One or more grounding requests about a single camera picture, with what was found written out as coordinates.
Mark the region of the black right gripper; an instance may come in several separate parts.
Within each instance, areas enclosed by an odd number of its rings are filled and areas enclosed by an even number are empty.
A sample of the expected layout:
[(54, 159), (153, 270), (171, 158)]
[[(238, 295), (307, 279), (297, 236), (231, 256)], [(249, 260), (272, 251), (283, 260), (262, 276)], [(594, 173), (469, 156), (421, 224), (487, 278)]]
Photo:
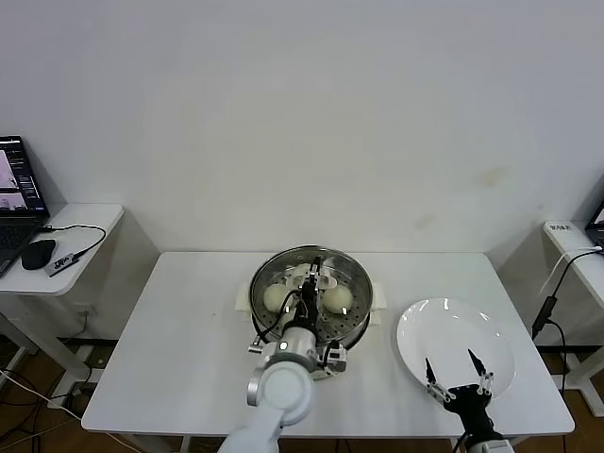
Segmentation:
[(428, 393), (438, 402), (445, 403), (445, 410), (459, 416), (464, 430), (468, 434), (484, 434), (492, 432), (493, 423), (486, 408), (491, 402), (491, 387), (494, 373), (488, 371), (482, 360), (471, 350), (467, 349), (471, 362), (478, 376), (479, 383), (447, 390), (440, 385), (435, 377), (428, 358), (425, 358)]

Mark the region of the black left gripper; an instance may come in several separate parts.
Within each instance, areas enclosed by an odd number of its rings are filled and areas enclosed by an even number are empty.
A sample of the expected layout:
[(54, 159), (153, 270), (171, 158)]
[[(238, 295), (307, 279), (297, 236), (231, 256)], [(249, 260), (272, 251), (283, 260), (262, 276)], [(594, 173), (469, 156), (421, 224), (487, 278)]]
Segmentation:
[(317, 301), (319, 297), (318, 282), (325, 282), (326, 276), (322, 273), (323, 257), (316, 256), (310, 264), (309, 277), (305, 279), (298, 290), (298, 304), (296, 306), (294, 320), (298, 325), (306, 329), (316, 329), (319, 316)]

